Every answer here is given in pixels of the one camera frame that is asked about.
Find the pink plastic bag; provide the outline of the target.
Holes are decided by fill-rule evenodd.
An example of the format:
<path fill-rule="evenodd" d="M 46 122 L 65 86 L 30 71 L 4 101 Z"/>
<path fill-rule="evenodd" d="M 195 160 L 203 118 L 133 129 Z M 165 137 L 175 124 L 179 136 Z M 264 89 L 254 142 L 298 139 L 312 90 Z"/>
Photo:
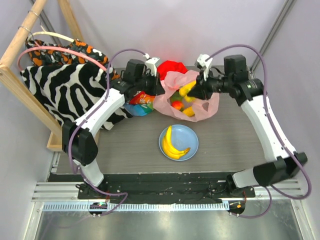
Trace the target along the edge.
<path fill-rule="evenodd" d="M 163 115 L 190 122 L 199 122 L 215 115 L 220 102 L 218 93 L 213 93 L 209 100 L 181 96 L 179 93 L 181 88 L 194 83 L 198 75 L 194 70 L 186 73 L 169 71 L 160 81 L 165 94 L 154 98 L 153 108 Z"/>

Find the yellow fake banana bunch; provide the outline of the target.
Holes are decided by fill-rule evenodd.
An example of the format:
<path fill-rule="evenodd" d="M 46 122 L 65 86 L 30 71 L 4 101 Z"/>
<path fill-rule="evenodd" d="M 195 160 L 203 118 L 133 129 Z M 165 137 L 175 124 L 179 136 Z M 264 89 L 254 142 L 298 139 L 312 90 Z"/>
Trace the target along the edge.
<path fill-rule="evenodd" d="M 178 150 L 172 142 L 172 131 L 173 127 L 170 125 L 164 133 L 161 140 L 161 146 L 164 154 L 173 160 L 179 160 L 181 157 L 185 156 L 189 151 L 190 147 L 183 150 Z"/>

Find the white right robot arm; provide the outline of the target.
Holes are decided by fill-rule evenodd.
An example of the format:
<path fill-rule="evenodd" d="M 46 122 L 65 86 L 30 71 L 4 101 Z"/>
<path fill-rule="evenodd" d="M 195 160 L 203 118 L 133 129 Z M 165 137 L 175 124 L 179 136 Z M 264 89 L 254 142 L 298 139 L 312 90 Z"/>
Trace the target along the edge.
<path fill-rule="evenodd" d="M 224 73 L 214 76 L 210 70 L 213 59 L 200 54 L 195 66 L 200 69 L 196 84 L 188 92 L 189 97 L 208 100 L 214 93 L 227 93 L 243 110 L 250 120 L 261 143 L 266 162 L 227 178 L 226 193 L 233 198 L 243 193 L 245 187 L 260 185 L 267 187 L 291 179 L 299 172 L 292 156 L 301 165 L 307 162 L 304 152 L 297 152 L 288 141 L 271 109 L 269 98 L 264 97 L 264 85 L 257 79 L 251 79 L 246 58 L 230 55 L 224 58 Z"/>

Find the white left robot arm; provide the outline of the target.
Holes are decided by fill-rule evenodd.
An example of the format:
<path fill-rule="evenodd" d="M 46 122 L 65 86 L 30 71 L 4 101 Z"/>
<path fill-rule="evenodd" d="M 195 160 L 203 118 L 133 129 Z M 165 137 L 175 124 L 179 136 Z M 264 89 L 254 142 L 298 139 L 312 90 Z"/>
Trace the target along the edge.
<path fill-rule="evenodd" d="M 164 94 L 157 67 L 158 57 L 146 61 L 131 59 L 120 78 L 112 80 L 103 96 L 76 121 L 65 121 L 62 126 L 63 151 L 71 163 L 79 167 L 84 181 L 91 185 L 89 194 L 100 200 L 107 192 L 107 181 L 98 163 L 95 136 L 111 115 L 139 92 L 150 96 Z"/>

